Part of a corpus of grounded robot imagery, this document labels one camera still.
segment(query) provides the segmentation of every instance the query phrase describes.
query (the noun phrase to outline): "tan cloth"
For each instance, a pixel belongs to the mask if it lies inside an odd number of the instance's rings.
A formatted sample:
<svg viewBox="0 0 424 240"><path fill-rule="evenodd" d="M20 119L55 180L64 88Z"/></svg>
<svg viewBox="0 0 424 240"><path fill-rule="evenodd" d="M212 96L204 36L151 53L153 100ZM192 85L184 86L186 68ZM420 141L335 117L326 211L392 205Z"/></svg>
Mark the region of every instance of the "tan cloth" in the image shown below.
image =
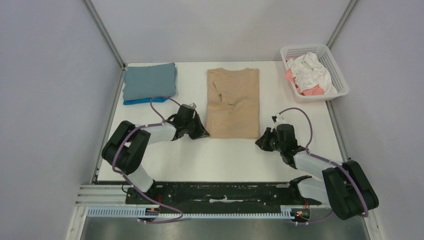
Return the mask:
<svg viewBox="0 0 424 240"><path fill-rule="evenodd" d="M214 139L258 139L259 69L207 71L206 130Z"/></svg>

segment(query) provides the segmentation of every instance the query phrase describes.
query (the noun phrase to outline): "white table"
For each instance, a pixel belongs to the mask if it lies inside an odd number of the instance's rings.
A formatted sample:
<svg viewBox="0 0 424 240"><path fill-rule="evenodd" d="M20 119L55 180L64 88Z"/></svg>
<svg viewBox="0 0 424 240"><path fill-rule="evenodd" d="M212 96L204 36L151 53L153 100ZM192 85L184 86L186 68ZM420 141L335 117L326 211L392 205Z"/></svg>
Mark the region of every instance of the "white table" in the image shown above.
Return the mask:
<svg viewBox="0 0 424 240"><path fill-rule="evenodd" d="M161 63L132 63L130 67L152 66ZM205 122L207 106L207 70L224 68L241 70L259 69L260 88L260 133L272 127L271 116L289 108L303 109L310 117L313 139L309 146L315 154L341 162L342 157L325 102L296 103L280 61L242 62L177 62L177 95L180 104L195 103L202 122ZM178 110L172 101L154 103L165 117ZM302 113L291 110L284 113L289 124L294 125L297 141L305 146L309 139L308 122ZM161 119L148 103L123 105L122 92L114 114L109 137L121 121L134 124L158 123ZM253 139L210 139L191 140L185 136L177 141L158 142L149 145L142 165L156 181L194 182L288 182L307 175L284 164L278 152L265 152L255 145ZM123 181L102 161L98 181Z"/></svg>

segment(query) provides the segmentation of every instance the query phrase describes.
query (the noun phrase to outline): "blue folded cloth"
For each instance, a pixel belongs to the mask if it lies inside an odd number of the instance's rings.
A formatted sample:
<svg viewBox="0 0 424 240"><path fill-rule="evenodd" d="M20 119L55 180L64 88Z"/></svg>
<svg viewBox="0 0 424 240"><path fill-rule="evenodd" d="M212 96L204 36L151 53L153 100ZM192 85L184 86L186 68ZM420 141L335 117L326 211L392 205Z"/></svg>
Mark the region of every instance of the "blue folded cloth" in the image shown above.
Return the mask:
<svg viewBox="0 0 424 240"><path fill-rule="evenodd" d="M175 63L155 66L130 66L123 72L124 105L148 103L156 96L172 97L177 93ZM164 102L156 98L154 102Z"/></svg>
<svg viewBox="0 0 424 240"><path fill-rule="evenodd" d="M127 101L123 101L124 105L133 105L133 104L145 104L145 103L150 103L150 100L152 98L148 97L148 98L143 98L143 99L137 99L137 100L127 100ZM163 103L166 100L168 100L168 98L166 97L156 97L155 99L153 99L153 103Z"/></svg>

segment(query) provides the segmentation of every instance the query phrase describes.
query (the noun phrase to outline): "plastic basket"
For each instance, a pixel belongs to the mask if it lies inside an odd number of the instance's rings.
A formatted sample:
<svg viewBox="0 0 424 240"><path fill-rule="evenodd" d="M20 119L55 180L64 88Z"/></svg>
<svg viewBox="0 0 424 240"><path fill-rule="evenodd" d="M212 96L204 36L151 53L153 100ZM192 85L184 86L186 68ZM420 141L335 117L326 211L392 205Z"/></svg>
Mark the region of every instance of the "plastic basket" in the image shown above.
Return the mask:
<svg viewBox="0 0 424 240"><path fill-rule="evenodd" d="M337 90L337 94L327 94L327 95L313 95L313 96L303 96L298 93L296 86L293 82L287 81L292 88L294 100L297 103L307 103L307 102L317 102L317 101L329 101L339 96L344 96L349 93L349 87L346 84L345 78L343 77L342 72L340 71L339 66L336 63L330 49L323 44L307 44L307 45L296 45L296 46L286 46L281 48L281 57L284 65L284 73L289 70L287 65L287 60L291 58L298 58L307 53L315 53L318 57L319 62L324 65L324 67L329 71L331 76L332 85Z"/></svg>

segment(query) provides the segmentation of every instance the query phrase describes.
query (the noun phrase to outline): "white towel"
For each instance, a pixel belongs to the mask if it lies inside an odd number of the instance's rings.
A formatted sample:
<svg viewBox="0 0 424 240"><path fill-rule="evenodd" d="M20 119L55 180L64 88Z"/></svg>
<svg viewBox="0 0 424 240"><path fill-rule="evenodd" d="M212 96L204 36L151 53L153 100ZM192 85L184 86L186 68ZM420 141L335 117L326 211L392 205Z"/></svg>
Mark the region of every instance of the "white towel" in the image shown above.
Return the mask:
<svg viewBox="0 0 424 240"><path fill-rule="evenodd" d="M324 90L324 95L337 94L329 71L318 61L315 53L308 52L295 60L290 58L287 65L292 77L296 78L301 93L319 85Z"/></svg>

